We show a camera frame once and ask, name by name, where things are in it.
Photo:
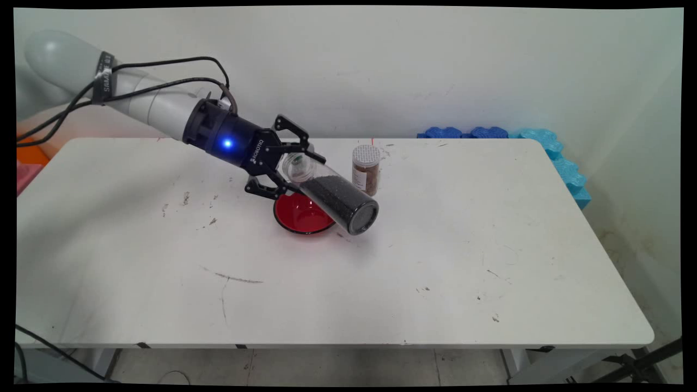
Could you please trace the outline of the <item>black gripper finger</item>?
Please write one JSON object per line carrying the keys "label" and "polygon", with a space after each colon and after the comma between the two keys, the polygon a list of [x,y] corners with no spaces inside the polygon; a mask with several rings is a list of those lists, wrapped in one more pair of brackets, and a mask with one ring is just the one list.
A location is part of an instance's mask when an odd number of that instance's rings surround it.
{"label": "black gripper finger", "polygon": [[273,124],[274,131],[290,131],[295,136],[298,137],[299,142],[282,142],[278,146],[272,147],[272,153],[277,154],[290,154],[290,153],[302,153],[311,159],[314,159],[320,164],[326,163],[326,158],[314,152],[309,143],[309,134],[307,131],[299,127],[290,119],[286,118],[282,114],[278,114],[276,121]]}
{"label": "black gripper finger", "polygon": [[281,195],[292,195],[292,194],[303,194],[298,186],[293,185],[293,183],[286,181],[283,176],[278,174],[272,174],[270,179],[276,186],[266,186],[259,182],[259,176],[249,176],[247,177],[246,183],[246,193],[255,194],[262,198],[276,200],[279,199]]}

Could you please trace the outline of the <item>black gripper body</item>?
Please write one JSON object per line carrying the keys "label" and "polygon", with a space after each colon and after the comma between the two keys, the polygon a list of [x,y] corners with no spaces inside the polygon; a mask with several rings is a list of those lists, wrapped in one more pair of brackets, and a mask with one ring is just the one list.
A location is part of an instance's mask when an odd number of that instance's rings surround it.
{"label": "black gripper body", "polygon": [[266,151],[281,146],[271,129],[242,119],[213,99],[199,100],[184,128],[182,142],[241,167],[251,176],[267,174],[266,167],[276,170],[283,156]]}

